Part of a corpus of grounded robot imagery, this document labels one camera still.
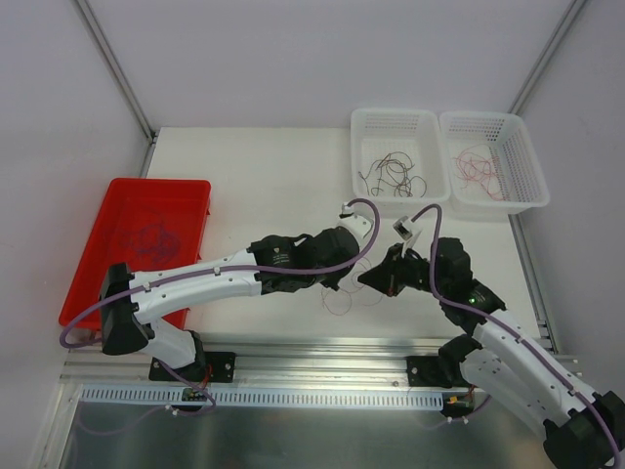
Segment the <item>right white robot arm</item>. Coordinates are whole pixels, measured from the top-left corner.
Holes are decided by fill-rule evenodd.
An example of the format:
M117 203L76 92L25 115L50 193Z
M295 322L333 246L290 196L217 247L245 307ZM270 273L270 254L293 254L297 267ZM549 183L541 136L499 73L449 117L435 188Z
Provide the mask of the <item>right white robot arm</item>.
M541 439L558 468L620 465L623 401L595 391L527 336L504 302L474 277L459 239L441 238L433 263L397 243L358 280L388 297L406 287L428 292L462 329L439 348L437 364L421 380L482 389Z

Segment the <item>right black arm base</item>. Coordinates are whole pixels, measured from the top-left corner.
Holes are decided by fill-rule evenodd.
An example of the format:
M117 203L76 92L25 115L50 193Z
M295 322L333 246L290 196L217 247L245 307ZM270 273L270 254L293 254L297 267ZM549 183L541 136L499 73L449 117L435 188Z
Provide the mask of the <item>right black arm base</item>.
M438 357L408 356L405 361L407 382L410 387L448 387L449 382L440 367Z

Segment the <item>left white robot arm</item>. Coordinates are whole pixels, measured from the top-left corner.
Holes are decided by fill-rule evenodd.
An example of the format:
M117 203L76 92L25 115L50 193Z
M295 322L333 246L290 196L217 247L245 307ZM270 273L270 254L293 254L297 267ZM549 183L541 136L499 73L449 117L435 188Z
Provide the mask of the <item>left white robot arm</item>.
M351 271L364 238L336 226L317 235L268 235L218 261L166 271L132 272L125 263L114 264L101 288L102 351L141 352L194 380L205 368L199 336L165 316L234 297L295 293L317 284L335 288Z

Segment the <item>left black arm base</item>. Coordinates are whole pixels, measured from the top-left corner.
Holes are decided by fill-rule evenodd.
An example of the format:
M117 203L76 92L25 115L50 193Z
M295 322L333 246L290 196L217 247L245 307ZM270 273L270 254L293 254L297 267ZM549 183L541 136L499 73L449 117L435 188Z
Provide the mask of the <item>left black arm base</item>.
M234 352L204 352L204 358L190 365L174 368L174 372L186 381L200 383L208 379L208 383L231 383L235 371L237 355ZM152 382L174 382L172 375L157 360L150 364L148 380Z

